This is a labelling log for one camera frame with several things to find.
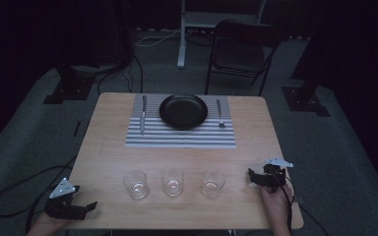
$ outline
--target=plate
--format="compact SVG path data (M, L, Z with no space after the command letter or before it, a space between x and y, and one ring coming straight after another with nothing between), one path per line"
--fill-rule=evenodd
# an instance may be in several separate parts
M190 130L201 125L208 116L205 101L196 95L171 95L159 109L161 119L177 130Z

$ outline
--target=cable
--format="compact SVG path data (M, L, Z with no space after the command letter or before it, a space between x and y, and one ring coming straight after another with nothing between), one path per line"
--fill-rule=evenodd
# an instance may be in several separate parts
M200 42L197 42L197 41L194 41L194 40L190 40L188 38L186 38L186 42L188 44L194 44L196 46L201 46L201 47L210 47L211 44L212 44L212 39L208 36L204 36L204 38L206 38L208 40L208 43L200 43Z
M292 235L292 225L291 224L292 224L292 204L293 204L294 195L292 194L292 200L290 201L290 198L287 195L287 192L284 189L284 187L282 186L278 177L276 176L275 171L273 170L273 168L270 168L270 170L272 171L271 174L273 175L275 180L278 182L279 187L282 189L284 196L286 197L286 201L287 201L287 221L286 221L286 223L287 223L287 228L289 230L289 233L290 233L290 235Z
M131 86L130 86L130 79L125 75L124 71L122 71L122 76L125 78L125 81L127 81L127 89L129 92L133 91L133 86L134 86L134 77L131 75L133 67L132 64L130 64L130 69L128 70L128 75L131 77Z
M159 43L165 41L166 39L173 37L173 36L174 36L175 34L177 34L178 32L180 32L180 29L179 29L179 30L176 30L174 33L172 33L172 34L169 35L169 36L148 36L148 37L144 37L143 39L141 39L141 40L137 41L136 43L134 43L134 45L135 45L135 46L141 46L141 47L151 47L151 46L155 46L155 45L157 45L157 44L159 44ZM149 39L149 38L161 38L161 40L159 40L159 41L157 41L157 42L155 42L155 43L153 43L153 44L148 44L148 45L141 45L141 44L139 44L140 42L142 42L142 41L144 41L144 40L147 40L147 39Z
M9 192L10 190L14 189L15 187L18 187L18 186L20 186L21 184L24 184L24 183L28 182L28 181L31 180L32 178L34 178L34 177L36 177L36 176L38 176L38 175L40 175L40 174L42 174L42 173L45 173L45 172L47 172L47 171L49 171L49 170L53 170L53 169L67 168L67 167L68 167L68 166L65 166L65 165L57 165L57 166L53 166L53 167L50 167L50 168L47 168L47 169L41 170L40 172L34 174L34 175L31 176L31 177L28 177L28 178L26 178L26 179L24 179L24 180L22 180L22 181L20 181L20 182L17 182L17 183L15 183L15 184L13 184L13 185L11 185L11 186L9 186L9 187L7 187L7 188L1 190L1 191L0 191L0 197L1 197L3 194L5 194L5 193ZM25 207L25 208L23 208L23 209L21 209L21 210L18 210L18 211L16 211L16 212L9 213L9 214L2 214L2 213L0 213L0 218L9 218L9 217L13 217L13 216L19 215L19 214L21 214L21 213L27 211L30 207L31 207L31 206L27 206L27 207Z
M295 192L294 190L294 187L293 187L293 183L290 181L289 178L286 177L286 179L290 182L291 186L292 186L292 189L293 191ZM303 210L303 212L305 212L320 228L321 230L325 233L325 235L327 236L330 236L330 234L328 233L327 229L324 227L324 225L322 225L307 209L305 209L302 205L299 205L299 208Z
M110 75L114 74L115 71L110 71L109 73L107 73L106 75L104 75L102 77L102 79L100 79L100 81L97 83L97 87L96 87L96 90L97 90L97 94L100 95L100 85L102 84L102 82Z
M327 229L307 209L305 209L302 205L299 205L299 208L302 209L303 212L305 212L312 220L314 220L321 230L324 231L325 235L330 236Z
M133 55L133 57L140 66L140 93L143 93L143 67L141 66L141 63L139 59L136 57L136 55Z
M36 206L38 205L40 199L42 198L42 196L44 196L45 193L47 193L49 190L52 190L55 188L54 185L54 182L59 178L59 176L63 173L64 170L66 169L72 169L72 167L70 167L69 165L76 159L77 156L74 156L73 158L71 158L69 160L69 162L67 162L66 165L57 165L57 166L53 166L53 167L49 167L49 168L46 168L44 170L41 170L35 174L33 174L32 176L28 177L28 178L25 178L7 188L4 188L3 190L0 191L0 197L13 190L14 188L28 182L29 180L33 179L34 177L40 175L40 174L43 174L47 171L50 171L50 170L53 170L53 169L59 169L61 168L61 170L57 173L57 175L51 180L51 182L48 184L48 186L34 199L33 203L30 205L30 206L27 206L21 210L18 210L16 212L13 212L13 213L9 213L9 214L3 214L3 213L0 213L0 218L9 218L9 217L13 217L13 216L16 216L16 215L19 215L27 210L30 210L29 212L29 216L27 218L27 222L26 222L26 233L28 233L31 229L31 225L32 225L32 218L34 215L36 215L38 212L34 212L35 211L35 208Z

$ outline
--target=hand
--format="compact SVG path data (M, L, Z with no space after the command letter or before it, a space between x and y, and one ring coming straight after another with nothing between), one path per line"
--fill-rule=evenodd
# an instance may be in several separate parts
M73 220L56 219L43 213L33 224L27 236L51 236Z
M284 185L283 188L286 191L289 200L291 201L292 189L288 185ZM286 223L287 199L284 195L284 191L281 188L278 188L274 193L271 194L270 188L259 186L259 189L265 207L266 215L274 231L274 235L290 235Z

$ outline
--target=empty glass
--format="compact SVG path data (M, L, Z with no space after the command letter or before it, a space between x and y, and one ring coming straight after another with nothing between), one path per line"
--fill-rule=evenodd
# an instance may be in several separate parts
M215 198L221 193L221 189L225 185L225 177L219 170L208 170L204 174L202 183L202 192L209 198Z
M177 196L183 191L184 174L181 169L165 169L161 176L164 192L169 196Z
M132 170L124 177L125 189L133 199L142 199L149 192L147 176L141 170Z

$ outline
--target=knife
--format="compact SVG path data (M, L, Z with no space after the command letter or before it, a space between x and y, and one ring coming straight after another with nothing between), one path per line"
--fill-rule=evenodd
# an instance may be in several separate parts
M146 106L147 106L147 97L143 95L143 113L140 117L140 131L141 136L144 136L144 125L146 123Z

